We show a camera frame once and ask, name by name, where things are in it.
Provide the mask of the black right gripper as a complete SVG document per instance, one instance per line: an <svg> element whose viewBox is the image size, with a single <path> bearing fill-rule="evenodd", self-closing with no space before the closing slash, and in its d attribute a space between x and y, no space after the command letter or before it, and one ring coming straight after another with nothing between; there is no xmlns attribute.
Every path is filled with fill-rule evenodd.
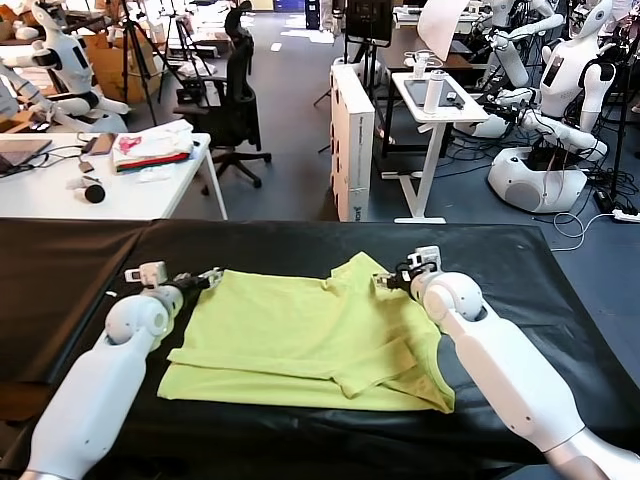
<svg viewBox="0 0 640 480"><path fill-rule="evenodd" d="M422 287L424 275L425 272L420 269L398 270L392 274L376 273L372 276L372 280L375 282L374 286L379 290L402 290L412 300L420 300L424 290Z"/></svg>

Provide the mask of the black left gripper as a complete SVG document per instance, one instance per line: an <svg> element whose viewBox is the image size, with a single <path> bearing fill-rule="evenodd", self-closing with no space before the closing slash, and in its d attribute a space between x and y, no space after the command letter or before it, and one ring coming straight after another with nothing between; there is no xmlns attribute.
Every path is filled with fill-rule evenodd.
<svg viewBox="0 0 640 480"><path fill-rule="evenodd" d="M167 283L169 290L169 303L171 305L185 305L196 298L201 291L216 288L224 275L220 267L213 267L198 277L180 277Z"/></svg>

